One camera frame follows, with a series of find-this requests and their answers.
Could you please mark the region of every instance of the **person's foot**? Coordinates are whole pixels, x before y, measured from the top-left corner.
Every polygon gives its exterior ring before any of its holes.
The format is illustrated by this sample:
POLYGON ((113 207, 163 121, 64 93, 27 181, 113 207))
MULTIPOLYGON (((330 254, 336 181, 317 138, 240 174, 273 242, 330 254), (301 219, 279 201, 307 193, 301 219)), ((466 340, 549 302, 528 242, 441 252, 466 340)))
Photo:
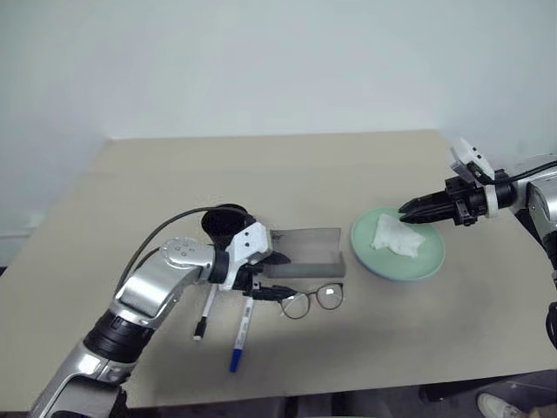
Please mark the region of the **person's foot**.
POLYGON ((517 407, 506 403, 492 394, 478 396, 478 408, 486 418, 527 418, 517 407))

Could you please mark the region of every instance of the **white wall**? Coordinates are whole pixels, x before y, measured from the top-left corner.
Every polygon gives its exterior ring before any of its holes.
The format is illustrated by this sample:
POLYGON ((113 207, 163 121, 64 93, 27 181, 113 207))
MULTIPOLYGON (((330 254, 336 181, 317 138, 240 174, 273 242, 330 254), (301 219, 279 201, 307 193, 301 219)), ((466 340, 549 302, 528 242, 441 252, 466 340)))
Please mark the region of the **white wall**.
POLYGON ((0 234, 107 138, 440 128, 499 162, 557 151, 555 52, 554 0, 0 0, 0 234))

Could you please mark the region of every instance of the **pen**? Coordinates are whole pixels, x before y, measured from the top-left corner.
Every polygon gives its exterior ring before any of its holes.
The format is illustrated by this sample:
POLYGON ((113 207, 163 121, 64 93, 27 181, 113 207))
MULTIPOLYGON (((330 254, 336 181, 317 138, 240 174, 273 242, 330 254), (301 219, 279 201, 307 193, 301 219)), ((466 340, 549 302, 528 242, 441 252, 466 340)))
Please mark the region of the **pen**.
POLYGON ((195 327, 195 333, 193 333, 193 339, 195 341, 200 341, 205 335, 205 329, 207 328, 207 318, 209 317, 209 311, 211 311, 212 302, 215 299, 215 294, 217 293, 218 285, 211 285, 211 290, 207 296, 207 301, 203 307, 203 312, 201 313, 201 319, 198 325, 195 327))
POLYGON ((245 337, 247 336, 247 328, 250 326, 250 320, 252 319, 252 313, 253 298, 248 298, 245 302, 244 314, 240 321, 240 329, 238 330, 238 336, 236 337, 236 343, 232 351, 232 359, 230 360, 231 373, 236 373, 236 369, 238 368, 238 363, 240 362, 240 357, 244 349, 245 337))

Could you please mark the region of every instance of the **eyeglasses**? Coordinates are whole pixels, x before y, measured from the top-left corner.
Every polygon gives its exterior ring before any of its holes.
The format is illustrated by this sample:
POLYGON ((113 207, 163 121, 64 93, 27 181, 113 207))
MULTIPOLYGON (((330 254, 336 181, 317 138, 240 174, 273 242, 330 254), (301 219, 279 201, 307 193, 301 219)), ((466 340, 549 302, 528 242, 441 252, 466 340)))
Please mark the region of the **eyeglasses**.
POLYGON ((323 285, 315 292, 298 292, 289 298, 282 299, 280 307, 282 312, 291 320, 300 320, 310 312, 311 295, 315 295, 317 303, 327 311, 332 311, 340 306, 344 298, 343 283, 329 283, 323 285))

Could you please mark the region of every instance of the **glasses lens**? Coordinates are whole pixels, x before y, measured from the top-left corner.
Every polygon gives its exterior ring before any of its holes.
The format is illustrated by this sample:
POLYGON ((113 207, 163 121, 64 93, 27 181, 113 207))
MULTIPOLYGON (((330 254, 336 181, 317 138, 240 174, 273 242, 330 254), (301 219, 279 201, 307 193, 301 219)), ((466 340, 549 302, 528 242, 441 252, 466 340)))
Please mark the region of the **glasses lens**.
POLYGON ((288 318, 299 320, 307 315, 310 310, 310 300, 307 295, 297 293, 290 298, 282 299, 280 301, 282 311, 288 318))
POLYGON ((325 285, 317 291, 317 302, 324 309, 336 309, 342 303, 342 286, 325 285))

